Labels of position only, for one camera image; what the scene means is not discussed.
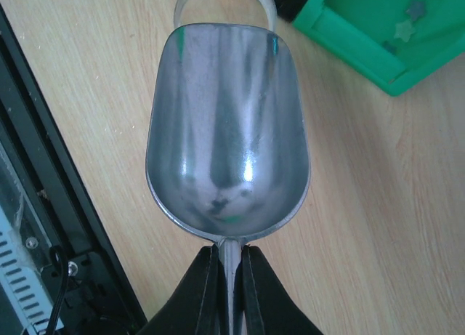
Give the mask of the clear glass jar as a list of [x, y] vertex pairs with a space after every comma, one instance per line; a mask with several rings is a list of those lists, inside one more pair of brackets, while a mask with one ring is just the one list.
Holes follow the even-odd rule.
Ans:
[[274, 0], [177, 0], [173, 25], [239, 23], [275, 31], [277, 19]]

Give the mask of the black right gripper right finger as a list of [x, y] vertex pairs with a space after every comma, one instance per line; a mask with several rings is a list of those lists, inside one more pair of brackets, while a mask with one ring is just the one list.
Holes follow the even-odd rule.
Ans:
[[257, 246], [242, 250], [243, 306], [248, 334], [321, 334], [295, 305]]

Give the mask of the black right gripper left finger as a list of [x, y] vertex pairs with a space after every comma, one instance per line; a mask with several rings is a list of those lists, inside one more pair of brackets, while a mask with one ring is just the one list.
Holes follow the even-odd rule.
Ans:
[[140, 334], [215, 334], [219, 280], [218, 248], [204, 246], [166, 304]]

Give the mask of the metal scoop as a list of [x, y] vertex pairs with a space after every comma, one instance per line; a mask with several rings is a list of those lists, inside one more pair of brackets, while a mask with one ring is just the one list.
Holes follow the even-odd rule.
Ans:
[[146, 177], [172, 222], [219, 249], [224, 334], [241, 332], [241, 250], [298, 212], [309, 153], [296, 66], [279, 35], [224, 23], [171, 33], [158, 66]]

